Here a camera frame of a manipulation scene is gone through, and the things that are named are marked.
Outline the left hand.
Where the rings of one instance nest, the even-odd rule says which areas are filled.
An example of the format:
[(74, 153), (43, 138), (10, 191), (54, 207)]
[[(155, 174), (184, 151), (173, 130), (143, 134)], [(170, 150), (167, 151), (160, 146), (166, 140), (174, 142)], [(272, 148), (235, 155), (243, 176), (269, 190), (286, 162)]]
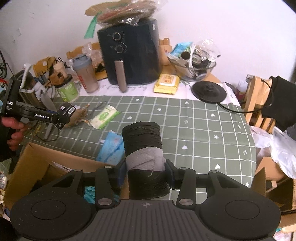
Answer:
[(10, 150), (16, 151), (25, 136), (25, 132), (28, 130), (28, 124), (9, 117), (1, 117), (1, 124), (12, 130), (12, 133), (9, 134), (10, 139), (7, 139), (6, 142)]

